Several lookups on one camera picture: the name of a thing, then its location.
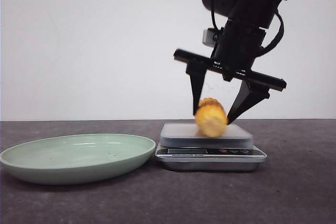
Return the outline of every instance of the digital kitchen scale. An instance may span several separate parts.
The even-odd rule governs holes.
[[[169,170],[254,170],[267,155],[235,124],[217,138],[199,133],[194,123],[165,124],[156,159]]]

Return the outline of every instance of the light green ceramic plate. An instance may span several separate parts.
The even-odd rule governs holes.
[[[36,140],[0,154],[14,177],[37,184],[81,184],[112,178],[144,164],[155,148],[149,138],[88,134]]]

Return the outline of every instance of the white wall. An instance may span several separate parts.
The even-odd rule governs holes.
[[[202,45],[210,12],[201,0],[2,0],[1,116],[7,120],[192,118],[180,47]],[[284,92],[240,118],[336,118],[336,0],[280,5],[285,37],[255,71]],[[218,24],[226,21],[217,17]],[[276,34],[275,19],[265,43]],[[204,97],[228,111],[240,82],[208,72]]]

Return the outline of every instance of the robotic arm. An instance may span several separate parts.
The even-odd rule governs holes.
[[[263,99],[269,98],[269,89],[282,91],[286,82],[251,70],[255,58],[271,51],[284,35],[284,23],[278,12],[282,0],[202,0],[211,10],[214,28],[203,33],[203,44],[213,47],[210,58],[177,49],[174,59],[187,63],[193,92],[193,113],[198,108],[207,70],[223,75],[225,81],[242,80],[240,91],[229,114],[232,123],[242,113]],[[225,27],[218,29],[214,13],[228,17]],[[274,16],[280,20],[278,34],[272,42],[261,44]]]

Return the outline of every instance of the plate rim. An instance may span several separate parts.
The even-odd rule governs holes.
[[[144,138],[146,140],[149,140],[150,142],[152,142],[153,146],[145,151],[145,152],[142,152],[136,156],[132,156],[132,157],[128,157],[128,158],[124,158],[124,159],[120,159],[120,160],[117,160],[117,161],[111,161],[111,162],[101,162],[101,163],[95,163],[95,164],[89,164],[89,165],[74,165],[74,166],[67,166],[67,167],[55,167],[55,168],[52,168],[52,167],[30,167],[30,166],[24,166],[24,165],[14,165],[13,163],[11,162],[8,162],[6,160],[3,159],[3,155],[8,152],[8,151],[11,151],[12,149],[14,148],[17,148],[17,147],[20,147],[22,145],[25,145],[25,144],[30,144],[30,143],[35,143],[35,142],[39,142],[39,141],[45,141],[45,140],[49,140],[49,139],[54,139],[54,138],[62,138],[62,137],[69,137],[69,136],[87,136],[87,135],[123,135],[123,136],[136,136],[136,137],[140,137],[140,138]],[[10,148],[7,148],[5,149],[4,151],[2,151],[0,153],[0,163],[4,164],[4,165],[7,165],[9,167],[15,167],[15,168],[20,168],[20,169],[30,169],[30,170],[64,170],[64,169],[74,169],[74,168],[85,168],[85,167],[94,167],[94,166],[99,166],[99,165],[108,165],[108,164],[112,164],[112,163],[117,163],[117,162],[121,162],[121,161],[125,161],[125,160],[128,160],[128,159],[131,159],[131,158],[136,158],[136,157],[139,157],[139,156],[142,156],[146,153],[152,153],[154,151],[156,147],[156,142],[148,137],[145,137],[145,136],[139,136],[139,135],[133,135],[133,134],[122,134],[122,133],[89,133],[89,134],[75,134],[75,135],[64,135],[64,136],[53,136],[53,137],[47,137],[47,138],[42,138],[42,139],[37,139],[37,140],[33,140],[33,141],[28,141],[26,143],[21,143],[21,144],[17,144],[17,145],[14,145]]]

